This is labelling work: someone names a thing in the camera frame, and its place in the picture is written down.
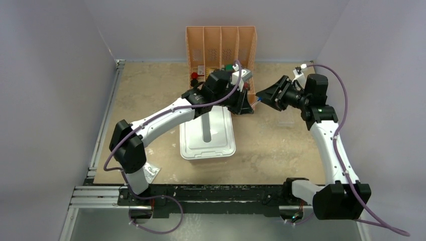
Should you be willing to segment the white plastic bin lid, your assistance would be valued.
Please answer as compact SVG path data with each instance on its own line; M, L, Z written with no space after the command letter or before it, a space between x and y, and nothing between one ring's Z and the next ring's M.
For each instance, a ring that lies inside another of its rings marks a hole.
M236 152L231 113L213 106L211 111L179 126L180 154L186 160L229 157Z

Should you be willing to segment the clear dropper with blue band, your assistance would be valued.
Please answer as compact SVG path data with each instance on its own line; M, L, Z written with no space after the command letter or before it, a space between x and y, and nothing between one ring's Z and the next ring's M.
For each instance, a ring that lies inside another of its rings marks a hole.
M262 98L258 97L257 100L253 104L251 104L251 107L254 108L258 103L261 102L261 100Z

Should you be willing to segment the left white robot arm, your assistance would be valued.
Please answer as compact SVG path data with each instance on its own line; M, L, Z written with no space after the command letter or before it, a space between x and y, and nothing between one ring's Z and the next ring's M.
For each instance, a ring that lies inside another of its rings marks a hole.
M252 76L246 68L232 74L215 70L200 88L187 90L157 113L132 123L124 119L116 123L107 160L114 158L119 162L124 180L132 189L130 199L133 202L144 205L150 198L149 184L143 171L147 162L145 148L175 126L197 119L216 106L225 107L233 114L252 114L254 110L244 86Z

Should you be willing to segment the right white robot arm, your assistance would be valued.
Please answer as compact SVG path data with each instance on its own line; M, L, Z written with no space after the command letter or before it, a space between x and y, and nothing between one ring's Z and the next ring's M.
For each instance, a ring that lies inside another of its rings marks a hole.
M337 114L326 103L328 83L327 77L310 74L304 89L298 90L284 75L256 96L275 110L283 111L291 106L301 111L301 118L315 140L323 164L324 186L313 184L306 178L287 178L282 190L283 200L288 204L303 200L313 207L320 220L356 220L371 197L371 188L369 184L361 183L350 167L338 134Z

